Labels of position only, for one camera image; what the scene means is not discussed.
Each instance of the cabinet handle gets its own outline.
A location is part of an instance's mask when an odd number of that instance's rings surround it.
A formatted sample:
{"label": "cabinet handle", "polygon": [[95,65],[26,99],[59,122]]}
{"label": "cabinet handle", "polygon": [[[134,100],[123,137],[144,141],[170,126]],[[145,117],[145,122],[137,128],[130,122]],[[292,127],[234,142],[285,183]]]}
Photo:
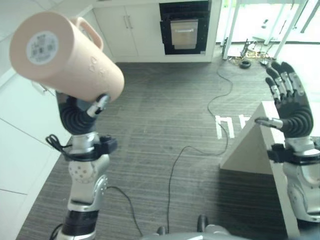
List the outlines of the cabinet handle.
{"label": "cabinet handle", "polygon": [[131,29],[133,29],[132,24],[131,24],[131,21],[130,21],[130,16],[127,16],[127,19],[128,19],[129,27],[130,27]]}
{"label": "cabinet handle", "polygon": [[128,27],[128,25],[127,25],[126,16],[123,16],[123,20],[124,20],[125,28],[128,29],[129,27]]}
{"label": "cabinet handle", "polygon": [[180,29],[180,30],[175,30],[176,33],[192,33],[194,32],[195,30],[193,28],[191,29]]}

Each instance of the black connector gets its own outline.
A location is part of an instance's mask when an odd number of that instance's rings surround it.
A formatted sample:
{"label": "black connector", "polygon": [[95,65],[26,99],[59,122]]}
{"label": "black connector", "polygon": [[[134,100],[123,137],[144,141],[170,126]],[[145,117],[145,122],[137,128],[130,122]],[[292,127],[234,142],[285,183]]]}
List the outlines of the black connector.
{"label": "black connector", "polygon": [[96,157],[100,157],[103,154],[111,154],[118,147],[118,142],[111,136],[101,136],[100,143],[94,145],[94,151]]}

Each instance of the white table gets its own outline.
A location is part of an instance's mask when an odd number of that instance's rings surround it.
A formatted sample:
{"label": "white table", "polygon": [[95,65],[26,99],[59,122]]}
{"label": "white table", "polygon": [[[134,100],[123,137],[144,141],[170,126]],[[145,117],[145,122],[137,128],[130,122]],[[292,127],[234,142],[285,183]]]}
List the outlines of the white table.
{"label": "white table", "polygon": [[[314,123],[320,123],[320,103],[311,103],[310,107]],[[220,168],[273,175],[287,235],[288,237],[297,237],[300,235],[300,231],[287,195],[287,178],[283,173],[283,164],[274,163],[269,160],[267,155],[267,150],[271,149],[271,145],[275,143],[284,144],[285,137],[277,129],[255,124],[255,118],[257,117],[278,118],[279,115],[274,102],[261,102],[220,162]],[[320,136],[320,124],[313,127],[311,136]]]}
{"label": "white table", "polygon": [[[278,23],[278,20],[284,10],[284,6],[285,4],[292,4],[293,1],[292,0],[229,0],[229,12],[228,12],[228,19],[227,19],[227,24],[226,24],[226,28],[225,28],[225,32],[224,32],[224,36],[223,36],[223,40],[222,42],[225,41],[226,36],[227,36],[227,29],[228,29],[228,25],[229,25],[229,20],[231,19],[231,8],[233,5],[233,2],[236,1],[236,5],[235,5],[235,10],[234,10],[234,14],[233,14],[233,18],[232,18],[232,24],[231,24],[231,29],[230,29],[230,33],[228,36],[228,39],[226,41],[226,45],[225,45],[225,50],[224,50],[224,54],[223,54],[223,59],[227,60],[228,59],[228,51],[229,48],[231,46],[232,43],[232,37],[233,37],[233,33],[234,33],[234,29],[235,29],[235,25],[237,22],[237,17],[238,17],[238,13],[239,13],[239,9],[240,9],[240,5],[241,4],[282,4],[282,8],[279,11],[278,15],[277,15],[277,19],[275,21],[275,23],[273,24],[273,26],[271,27],[270,33],[269,33],[269,37],[268,39],[266,39],[264,41],[264,44],[269,44],[271,37],[273,35],[273,32],[275,30],[276,24]],[[294,27],[296,21],[298,20],[301,12],[304,9],[305,3],[307,0],[295,0],[294,4],[299,4],[299,7],[297,8],[294,17],[292,18],[289,27],[287,29],[287,31],[285,32],[283,39],[281,40],[278,49],[276,50],[273,58],[276,59],[278,57],[278,54],[280,53],[282,47],[285,45],[287,38],[290,34],[291,29]]]}

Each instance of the robot finger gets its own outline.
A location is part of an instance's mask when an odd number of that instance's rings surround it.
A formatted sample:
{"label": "robot finger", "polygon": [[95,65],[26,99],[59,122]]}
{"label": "robot finger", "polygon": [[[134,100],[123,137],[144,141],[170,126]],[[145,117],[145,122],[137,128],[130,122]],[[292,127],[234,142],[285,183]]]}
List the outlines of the robot finger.
{"label": "robot finger", "polygon": [[296,74],[295,70],[291,65],[289,65],[286,62],[282,62],[281,68],[287,72],[289,79],[291,81],[293,91],[296,91],[300,96],[303,96],[305,94],[305,89],[302,86],[301,80],[299,76]]}
{"label": "robot finger", "polygon": [[273,81],[270,77],[266,77],[265,81],[270,87],[274,102],[275,103],[280,102],[280,92],[279,92],[279,89],[278,89],[275,81]]}
{"label": "robot finger", "polygon": [[272,77],[272,79],[275,81],[275,83],[279,89],[281,100],[282,100],[284,98],[284,96],[287,95],[287,89],[286,89],[284,81],[279,76],[279,74],[275,70],[273,70],[272,68],[267,68],[266,73],[269,74],[269,76]]}
{"label": "robot finger", "polygon": [[292,95],[294,93],[294,89],[291,84],[288,73],[286,71],[284,71],[283,68],[281,67],[281,65],[279,63],[277,63],[276,61],[271,63],[271,67],[274,68],[279,73],[280,77],[282,78],[282,80],[284,82],[284,86],[287,91],[287,94]]}
{"label": "robot finger", "polygon": [[274,128],[278,130],[282,130],[284,126],[284,122],[281,119],[277,118],[269,118],[269,117],[257,117],[254,122],[256,124],[266,126],[269,128]]}

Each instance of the gray carpet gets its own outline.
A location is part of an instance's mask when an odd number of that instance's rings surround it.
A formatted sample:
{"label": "gray carpet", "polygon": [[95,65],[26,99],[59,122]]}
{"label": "gray carpet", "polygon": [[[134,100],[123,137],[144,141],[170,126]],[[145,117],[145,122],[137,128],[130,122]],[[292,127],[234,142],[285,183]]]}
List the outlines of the gray carpet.
{"label": "gray carpet", "polygon": [[[271,100],[264,69],[253,63],[240,69],[217,57],[212,63],[120,63],[126,85],[97,121],[100,134],[118,139],[110,159],[109,185],[131,198],[144,234],[166,225],[168,181],[181,149],[192,145],[220,152],[216,124],[207,112],[232,117],[235,136],[239,115],[251,115],[260,101]],[[273,177],[219,170],[221,156],[203,156],[187,149],[176,164],[171,187],[170,230],[196,230],[199,214],[232,234],[256,240],[284,239],[286,231]],[[45,240],[63,221],[71,180],[67,163],[56,163],[27,217],[18,240]],[[127,200],[109,189],[97,224],[98,240],[139,239]]]}

